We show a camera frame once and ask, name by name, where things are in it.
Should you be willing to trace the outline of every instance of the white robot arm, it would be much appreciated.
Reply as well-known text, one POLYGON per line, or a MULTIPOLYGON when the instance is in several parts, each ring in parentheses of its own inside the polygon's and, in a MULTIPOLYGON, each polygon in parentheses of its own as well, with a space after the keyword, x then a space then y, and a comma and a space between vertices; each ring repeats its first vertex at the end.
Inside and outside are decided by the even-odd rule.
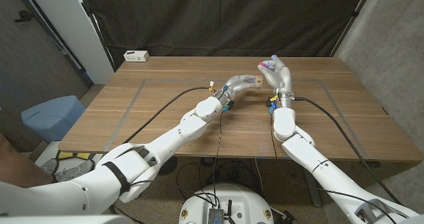
POLYGON ((20 188, 0 182, 0 214, 93 215, 100 214, 118 198, 129 202, 155 179, 159 169, 185 143, 199 138, 223 109, 230 109, 237 92, 258 88, 256 76, 234 76, 214 97, 197 104, 179 125, 148 144, 126 143, 107 153, 95 170, 57 184, 20 188))
POLYGON ((309 171, 324 190, 332 191, 329 192, 330 197, 343 210, 351 223, 393 223, 378 208, 360 199, 383 209, 396 223, 419 216, 418 213, 402 205, 365 191, 315 149, 312 137, 295 125, 290 71, 280 59, 273 55, 272 60, 261 62, 258 69, 265 75, 276 95, 276 102, 271 107, 271 109, 275 108, 275 111, 270 110, 274 118, 274 136, 283 142, 282 148, 291 159, 309 171), (337 193, 348 194, 360 199, 337 193))

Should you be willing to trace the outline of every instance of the power strip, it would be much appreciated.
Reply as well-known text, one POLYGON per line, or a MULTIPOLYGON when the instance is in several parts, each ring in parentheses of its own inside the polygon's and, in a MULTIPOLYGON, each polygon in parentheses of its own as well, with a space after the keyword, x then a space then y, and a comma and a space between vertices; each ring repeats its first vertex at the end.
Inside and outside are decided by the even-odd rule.
POLYGON ((147 51, 128 50, 124 54, 127 62, 145 62, 148 60, 147 51))

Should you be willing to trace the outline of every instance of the transparent robotic hand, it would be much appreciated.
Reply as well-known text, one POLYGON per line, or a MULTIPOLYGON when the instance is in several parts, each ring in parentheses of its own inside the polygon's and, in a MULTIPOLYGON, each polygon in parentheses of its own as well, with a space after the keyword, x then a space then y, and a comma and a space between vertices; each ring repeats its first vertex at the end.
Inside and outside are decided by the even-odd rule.
POLYGON ((259 88, 260 79, 254 75, 240 75, 230 78, 216 94, 215 98, 223 105, 223 111, 230 110, 234 105, 234 98, 237 93, 249 88, 259 88))
POLYGON ((289 68, 276 55, 272 55, 271 59, 259 63, 259 71, 264 74, 268 84, 274 88, 274 94, 288 93, 293 95, 289 68))

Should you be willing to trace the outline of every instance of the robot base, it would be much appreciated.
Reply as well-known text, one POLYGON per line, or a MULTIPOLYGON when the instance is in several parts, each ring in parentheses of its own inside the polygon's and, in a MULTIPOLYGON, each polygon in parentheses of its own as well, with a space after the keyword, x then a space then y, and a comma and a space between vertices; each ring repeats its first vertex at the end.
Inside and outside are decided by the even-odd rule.
MULTIPOLYGON (((205 193, 213 194, 213 185, 203 188, 205 193)), ((271 224, 274 223, 272 212, 268 203, 260 195, 254 191, 238 185, 220 183, 215 184, 216 195, 221 202, 221 217, 216 217, 209 220, 209 215, 212 213, 219 212, 214 211, 209 213, 212 209, 212 205, 205 200, 193 196, 184 202, 180 216, 179 224, 201 224, 201 223, 246 223, 246 224, 271 224), (231 222, 227 219, 229 210, 229 203, 231 203, 231 216, 233 220, 231 222)), ((203 194, 202 197, 209 200, 209 198, 203 194)), ((215 203, 215 198, 209 195, 212 202, 215 203)))

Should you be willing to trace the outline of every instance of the black backdrop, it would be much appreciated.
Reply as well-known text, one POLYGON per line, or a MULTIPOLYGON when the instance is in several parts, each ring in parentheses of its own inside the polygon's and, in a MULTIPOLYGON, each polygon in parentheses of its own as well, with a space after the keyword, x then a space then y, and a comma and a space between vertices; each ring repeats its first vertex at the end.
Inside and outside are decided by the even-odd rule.
POLYGON ((88 0, 116 65, 151 56, 329 56, 359 0, 88 0))

